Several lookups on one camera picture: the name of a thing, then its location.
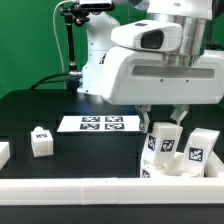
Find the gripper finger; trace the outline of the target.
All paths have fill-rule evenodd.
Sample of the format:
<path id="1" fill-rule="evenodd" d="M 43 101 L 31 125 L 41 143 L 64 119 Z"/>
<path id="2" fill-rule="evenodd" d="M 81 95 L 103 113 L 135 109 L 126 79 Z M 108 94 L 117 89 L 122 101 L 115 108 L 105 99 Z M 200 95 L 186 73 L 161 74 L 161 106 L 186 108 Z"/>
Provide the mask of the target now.
<path id="1" fill-rule="evenodd" d="M 151 106 L 150 105 L 137 105 L 135 107 L 135 109 L 136 109 L 136 113 L 139 117 L 139 130 L 142 133 L 147 133 L 149 124 L 150 124 L 150 118 L 149 118 L 148 113 L 151 110 Z"/>
<path id="2" fill-rule="evenodd" d="M 174 111 L 171 114 L 170 118 L 176 122 L 177 125 L 181 123 L 184 117 L 187 115 L 189 111 L 188 104 L 176 104 L 174 106 Z"/>

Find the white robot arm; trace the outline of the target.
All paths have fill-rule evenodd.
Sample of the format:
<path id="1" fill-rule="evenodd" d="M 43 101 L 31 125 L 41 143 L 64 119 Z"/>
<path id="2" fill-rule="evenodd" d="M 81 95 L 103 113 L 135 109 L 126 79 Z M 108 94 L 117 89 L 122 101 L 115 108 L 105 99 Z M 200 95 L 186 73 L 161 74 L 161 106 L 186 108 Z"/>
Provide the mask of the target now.
<path id="1" fill-rule="evenodd" d="M 82 91 L 134 105 L 146 133 L 153 105 L 173 105 L 180 122 L 191 104 L 224 98 L 224 51 L 201 51 L 213 0 L 128 0 L 147 18 L 121 25 L 106 11 L 122 0 L 81 0 L 90 13 Z"/>

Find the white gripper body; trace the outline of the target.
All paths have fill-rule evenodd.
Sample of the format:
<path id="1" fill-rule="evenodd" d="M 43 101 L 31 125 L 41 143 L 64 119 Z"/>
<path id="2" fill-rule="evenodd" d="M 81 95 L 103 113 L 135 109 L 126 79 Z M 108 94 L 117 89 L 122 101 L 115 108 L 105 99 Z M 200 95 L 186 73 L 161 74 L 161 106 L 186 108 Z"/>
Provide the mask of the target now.
<path id="1" fill-rule="evenodd" d="M 224 97 L 224 52 L 207 50 L 185 68 L 164 65 L 161 53 L 114 47 L 100 81 L 114 105 L 216 104 Z"/>

